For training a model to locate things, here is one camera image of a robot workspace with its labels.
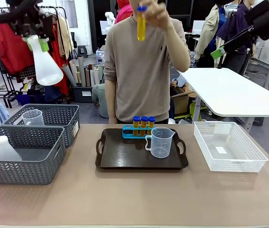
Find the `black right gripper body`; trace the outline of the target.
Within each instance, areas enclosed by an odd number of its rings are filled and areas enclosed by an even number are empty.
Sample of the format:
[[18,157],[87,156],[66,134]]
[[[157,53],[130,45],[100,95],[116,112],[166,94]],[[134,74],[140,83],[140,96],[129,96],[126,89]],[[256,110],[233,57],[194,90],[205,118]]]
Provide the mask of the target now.
[[262,0],[245,15],[248,25],[253,25],[252,35],[269,39],[269,0]]

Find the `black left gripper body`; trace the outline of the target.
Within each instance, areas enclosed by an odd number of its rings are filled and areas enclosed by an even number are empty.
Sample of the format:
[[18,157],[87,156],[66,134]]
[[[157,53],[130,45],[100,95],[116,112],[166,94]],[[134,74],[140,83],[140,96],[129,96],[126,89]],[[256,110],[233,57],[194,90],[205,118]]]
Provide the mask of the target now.
[[21,11],[20,15],[12,22],[9,27],[22,38],[37,35],[41,39],[53,37],[52,16],[43,12],[37,4],[33,4]]

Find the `person left hand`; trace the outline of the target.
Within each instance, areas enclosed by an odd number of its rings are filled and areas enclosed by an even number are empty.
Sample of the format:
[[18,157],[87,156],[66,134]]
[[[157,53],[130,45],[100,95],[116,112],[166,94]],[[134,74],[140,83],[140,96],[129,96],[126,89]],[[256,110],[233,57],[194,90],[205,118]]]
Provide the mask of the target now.
[[169,14],[164,3],[150,0],[145,3],[147,10],[143,13],[146,22],[154,27],[166,31],[169,27]]

